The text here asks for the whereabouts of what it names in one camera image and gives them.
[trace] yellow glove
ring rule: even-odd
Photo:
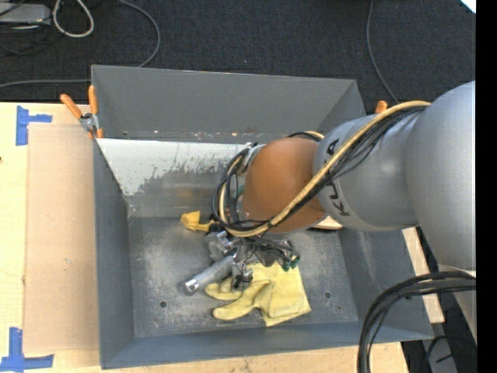
[[[179,219],[181,223],[188,229],[192,231],[204,231],[209,232],[210,224],[213,224],[214,220],[210,220],[207,224],[200,224],[200,210],[191,211],[190,213],[181,214]]]
[[[250,267],[254,270],[253,279],[244,291],[231,291],[230,277],[206,287],[205,292],[217,300],[234,300],[215,308],[215,318],[233,320],[258,308],[266,325],[274,326],[311,311],[298,267],[286,272],[278,263],[271,267],[256,263]]]

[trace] gray robot arm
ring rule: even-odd
[[[353,169],[318,194],[322,207],[356,230],[419,225],[438,264],[476,271],[474,93],[475,82],[461,85],[364,145]],[[314,171],[373,117],[330,131]]]

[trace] blue tape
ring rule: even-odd
[[[30,116],[28,109],[17,106],[17,124],[16,124],[16,145],[27,145],[28,143],[28,124],[32,122],[51,123],[52,116],[37,114]]]
[[[16,327],[9,329],[9,355],[2,357],[0,371],[14,371],[23,373],[25,369],[51,368],[54,363],[54,355],[46,357],[24,357],[23,355],[23,331]]]

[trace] yellow cable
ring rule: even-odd
[[[304,131],[305,134],[314,135],[316,138],[322,140],[325,136],[317,131]]]
[[[302,191],[278,215],[273,217],[273,219],[271,219],[269,222],[265,224],[261,224],[257,228],[250,229],[248,231],[239,231],[230,228],[226,228],[226,230],[234,236],[249,237],[249,236],[260,235],[261,233],[268,231],[271,227],[278,225],[282,220],[284,220],[287,217],[291,209],[294,208],[309,194],[312,188],[322,179],[322,177],[326,175],[326,173],[331,169],[331,167],[338,161],[340,157],[342,157],[342,155],[345,152],[347,152],[347,150],[354,144],[354,142],[356,142],[359,137],[362,137],[370,128],[372,128],[372,126],[381,122],[385,117],[388,117],[398,112],[399,110],[411,108],[414,106],[429,106],[429,105],[431,104],[427,103],[426,101],[409,101],[407,103],[399,103],[398,105],[395,105],[392,108],[378,114],[374,119],[372,119],[364,126],[362,126],[352,137],[350,137],[346,142],[344,142],[340,146],[340,148],[335,152],[335,154],[312,177],[311,181],[309,181],[309,183],[304,187],[304,189],[302,189]],[[238,161],[239,159],[236,159],[236,161],[233,163],[233,165],[231,165],[231,167],[233,167]],[[226,184],[224,184],[221,187],[221,192],[219,195],[220,203],[224,199],[225,192],[226,192]],[[223,221],[227,221],[222,206],[220,206],[219,208],[219,215]]]

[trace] black carpet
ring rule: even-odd
[[[53,6],[55,0],[27,0]],[[115,0],[84,0],[95,29],[64,37],[54,26],[0,33],[0,84],[89,78],[92,64],[138,66],[154,51],[155,28]],[[368,54],[371,0],[126,0],[158,24],[161,46],[147,68],[352,78],[368,112],[393,104]],[[88,20],[74,0],[59,13],[65,29]],[[398,101],[433,101],[475,77],[476,15],[459,0],[374,0],[370,46]],[[0,88],[1,101],[57,102],[62,92],[86,103],[89,83]]]

